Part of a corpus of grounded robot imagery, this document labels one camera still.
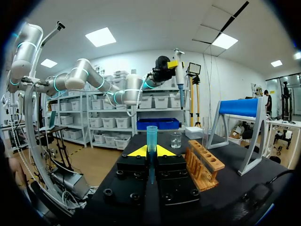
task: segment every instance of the white box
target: white box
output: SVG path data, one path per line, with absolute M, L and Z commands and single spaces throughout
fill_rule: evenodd
M 168 97 L 154 97 L 156 108 L 167 108 L 168 107 Z
M 103 134 L 94 134 L 94 140 L 96 143 L 103 144 L 105 142 Z
M 185 127 L 185 136 L 190 140 L 200 139 L 203 137 L 203 129 L 199 127 Z
M 73 117 L 71 115 L 61 116 L 62 125 L 70 125 L 73 123 Z
M 129 128 L 130 125 L 131 125 L 131 119 L 130 119 L 130 117 L 127 117 L 127 118 L 115 118 L 115 120 L 116 120 L 117 128 L 120 128 L 120 129 Z
M 92 100 L 92 109 L 93 110 L 103 109 L 103 100 Z
M 112 106 L 110 103 L 105 102 L 105 99 L 103 101 L 103 109 L 104 110 L 110 110 L 110 109 L 115 109 L 116 107 Z
M 170 98 L 170 106 L 172 108 L 181 107 L 180 95 L 169 94 L 169 98 Z
M 69 91 L 69 96 L 80 96 L 81 91 Z
M 58 116 L 55 117 L 55 124 L 61 124 Z
M 64 138 L 70 138 L 70 133 L 68 129 L 63 129 L 62 133 Z
M 103 126 L 103 121 L 101 118 L 91 118 L 89 119 L 90 127 L 92 128 L 100 128 Z
M 114 76 L 113 75 L 103 75 L 103 78 L 106 80 L 106 81 L 112 81 L 114 79 Z
M 113 80 L 113 85 L 119 87 L 121 90 L 126 89 L 127 81 L 126 79 L 114 79 Z
M 52 104 L 51 105 L 51 111 L 59 111 L 59 105 L 58 104 Z
M 115 128 L 116 120 L 114 118 L 103 118 L 103 127 L 104 128 Z
M 69 130 L 69 134 L 70 134 L 70 138 L 74 140 L 83 137 L 82 131 L 80 129 Z
M 127 147 L 128 143 L 130 142 L 130 139 L 131 139 L 131 135 L 124 135 L 122 138 L 116 137 L 115 143 L 117 149 L 124 150 Z
M 80 111 L 80 101 L 73 101 L 71 102 L 72 110 L 73 111 Z M 82 102 L 83 111 L 87 109 L 87 104 L 85 102 Z
M 116 109 L 125 109 L 126 105 L 116 105 Z
M 116 146 L 115 137 L 104 135 L 105 143 L 109 146 Z
M 238 145 L 240 145 L 242 140 L 243 140 L 242 137 L 240 139 L 234 139 L 232 137 L 229 137 L 229 141 L 232 141 L 233 143 L 238 144 Z
M 121 77 L 127 77 L 127 75 L 128 75 L 128 72 L 126 72 L 126 71 L 116 71 L 116 72 L 114 72 L 114 76 L 115 76 L 115 78 L 117 79 L 119 79 L 119 78 L 121 78 Z
M 152 97 L 142 97 L 139 108 L 140 109 L 151 108 L 151 101 L 152 101 Z
M 61 111 L 70 111 L 72 110 L 71 103 L 61 103 Z

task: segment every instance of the black box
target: black box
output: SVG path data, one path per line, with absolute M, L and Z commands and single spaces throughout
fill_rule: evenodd
M 163 155 L 157 158 L 157 171 L 175 171 L 185 170 L 186 161 L 182 155 L 167 156 Z
M 122 171 L 146 172 L 146 157 L 121 155 L 117 160 L 117 169 Z

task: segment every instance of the black cable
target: black cable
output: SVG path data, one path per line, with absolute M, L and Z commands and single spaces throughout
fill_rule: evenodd
M 289 170 L 287 170 L 287 171 L 284 171 L 284 172 L 282 172 L 282 173 L 279 173 L 277 176 L 275 176 L 272 180 L 270 180 L 270 181 L 267 182 L 266 184 L 271 184 L 271 183 L 273 183 L 275 180 L 277 180 L 279 177 L 281 177 L 281 176 L 283 176 L 283 175 L 285 175 L 285 174 L 288 174 L 288 173 L 294 173 L 294 172 L 295 172 L 295 170 L 289 169 Z

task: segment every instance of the blue storage box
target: blue storage box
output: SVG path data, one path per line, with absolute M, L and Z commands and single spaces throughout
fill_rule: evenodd
M 148 126 L 157 126 L 158 129 L 178 129 L 179 121 L 175 118 L 140 119 L 137 121 L 138 130 L 146 130 Z

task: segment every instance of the white cable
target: white cable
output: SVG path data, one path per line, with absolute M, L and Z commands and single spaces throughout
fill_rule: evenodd
M 23 161 L 25 167 L 27 168 L 28 172 L 30 173 L 31 177 L 38 183 L 38 185 L 40 186 L 40 188 L 41 188 L 47 195 L 49 195 L 53 200 L 55 200 L 59 205 L 65 206 L 66 208 L 69 208 L 69 209 L 76 209 L 76 208 L 82 207 L 82 205 L 86 204 L 86 202 L 84 202 L 84 203 L 81 204 L 81 205 L 78 205 L 78 206 L 76 206 L 76 207 L 70 208 L 70 207 L 68 207 L 67 205 L 65 205 L 64 203 L 62 203 L 61 201 L 57 200 L 57 199 L 56 199 L 54 196 L 52 196 L 47 190 L 45 190 L 45 189 L 42 187 L 42 185 L 36 180 L 35 176 L 34 176 L 33 173 L 31 172 L 31 170 L 29 169 L 28 165 L 26 164 L 26 162 L 25 162 L 25 160 L 23 159 L 23 157 L 22 157 L 22 155 L 20 154 L 20 152 L 21 152 L 21 151 L 18 149 L 18 153 L 19 153 L 19 155 L 20 155 L 20 157 L 21 157 L 21 159 L 22 159 L 22 161 Z

